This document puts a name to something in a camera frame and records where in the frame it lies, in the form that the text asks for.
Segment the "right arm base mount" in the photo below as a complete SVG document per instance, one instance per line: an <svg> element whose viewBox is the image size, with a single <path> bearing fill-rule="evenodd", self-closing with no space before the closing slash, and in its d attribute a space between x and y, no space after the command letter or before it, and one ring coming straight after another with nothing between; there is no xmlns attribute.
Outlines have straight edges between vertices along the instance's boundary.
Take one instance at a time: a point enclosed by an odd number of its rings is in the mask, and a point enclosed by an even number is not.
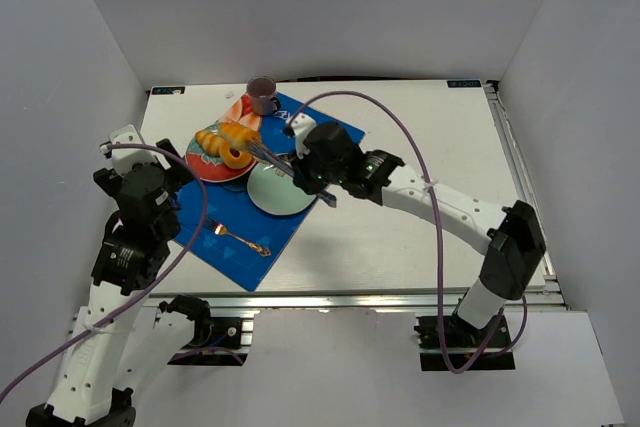
<svg viewBox="0 0 640 427"><path fill-rule="evenodd" d="M455 333L449 327L449 316L444 317L445 340L452 365L459 369L471 359L490 331L487 325L482 330L469 333ZM448 370L442 356L437 332L436 316L420 316L416 319L414 331L420 348L420 367L423 372L445 372ZM469 371L514 371L514 355L506 348L511 344L511 333L505 316L500 318L497 329L483 353L476 359Z"/></svg>

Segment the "long bread roll front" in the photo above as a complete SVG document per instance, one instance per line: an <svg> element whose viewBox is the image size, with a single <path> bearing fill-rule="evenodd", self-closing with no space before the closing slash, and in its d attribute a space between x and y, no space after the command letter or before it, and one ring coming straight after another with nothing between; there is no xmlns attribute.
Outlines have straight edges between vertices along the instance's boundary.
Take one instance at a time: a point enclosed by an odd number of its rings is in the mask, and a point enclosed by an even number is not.
<svg viewBox="0 0 640 427"><path fill-rule="evenodd" d="M229 145L239 151L248 152L253 144L261 144L259 132L252 130L238 122L224 122L217 127L217 135Z"/></svg>

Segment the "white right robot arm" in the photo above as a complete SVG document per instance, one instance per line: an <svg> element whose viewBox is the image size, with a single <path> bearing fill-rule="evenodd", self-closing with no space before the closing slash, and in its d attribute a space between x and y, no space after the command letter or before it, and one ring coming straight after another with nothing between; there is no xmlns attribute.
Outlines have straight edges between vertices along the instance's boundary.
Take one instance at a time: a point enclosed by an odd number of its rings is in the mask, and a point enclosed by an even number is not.
<svg viewBox="0 0 640 427"><path fill-rule="evenodd" d="M442 184L429 184L388 152L363 152L337 122L316 123L305 115L288 122L295 141L294 183L308 194L337 185L354 198L440 224L482 255L479 277L445 327L448 339L471 342L509 301L517 301L541 262L546 244L534 208L482 202Z"/></svg>

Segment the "metal tongs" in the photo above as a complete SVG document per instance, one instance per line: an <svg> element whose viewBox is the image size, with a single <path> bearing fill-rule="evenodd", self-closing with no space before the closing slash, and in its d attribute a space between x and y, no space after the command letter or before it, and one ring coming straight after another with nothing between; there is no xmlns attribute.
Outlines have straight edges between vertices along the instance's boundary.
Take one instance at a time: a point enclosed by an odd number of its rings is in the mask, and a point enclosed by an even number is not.
<svg viewBox="0 0 640 427"><path fill-rule="evenodd" d="M292 179L295 178L295 172L293 168L284 160L279 158L276 154L270 151L266 146L264 146L261 142L257 142L255 140L251 140L247 142L247 151L257 159L266 161L268 164L276 167L277 169L283 171L287 176ZM314 192L313 195L322 200L326 205L331 208L337 207L337 198L324 190Z"/></svg>

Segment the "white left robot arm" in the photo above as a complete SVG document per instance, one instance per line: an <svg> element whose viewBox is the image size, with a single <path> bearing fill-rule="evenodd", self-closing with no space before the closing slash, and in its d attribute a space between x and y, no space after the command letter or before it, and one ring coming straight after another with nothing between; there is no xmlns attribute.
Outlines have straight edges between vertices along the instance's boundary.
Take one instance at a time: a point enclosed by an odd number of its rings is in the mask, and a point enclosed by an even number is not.
<svg viewBox="0 0 640 427"><path fill-rule="evenodd" d="M44 403L30 409L28 426L131 426L134 401L177 351L211 331L209 304L178 295L160 305L157 332L123 355L140 308L177 262L169 243L180 231L179 190L199 178L167 139L147 149L132 139L101 147L112 166L93 175L116 201L91 272L84 330L61 346L71 358Z"/></svg>

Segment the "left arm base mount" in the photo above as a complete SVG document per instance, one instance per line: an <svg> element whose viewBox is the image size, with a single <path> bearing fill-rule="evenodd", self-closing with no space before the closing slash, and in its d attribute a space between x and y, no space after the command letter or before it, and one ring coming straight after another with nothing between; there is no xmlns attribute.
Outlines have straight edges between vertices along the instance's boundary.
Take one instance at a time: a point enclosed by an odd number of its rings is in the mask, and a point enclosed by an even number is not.
<svg viewBox="0 0 640 427"><path fill-rule="evenodd" d="M248 357L254 320L249 316L211 314L196 328L190 343L169 361L175 366L241 366Z"/></svg>

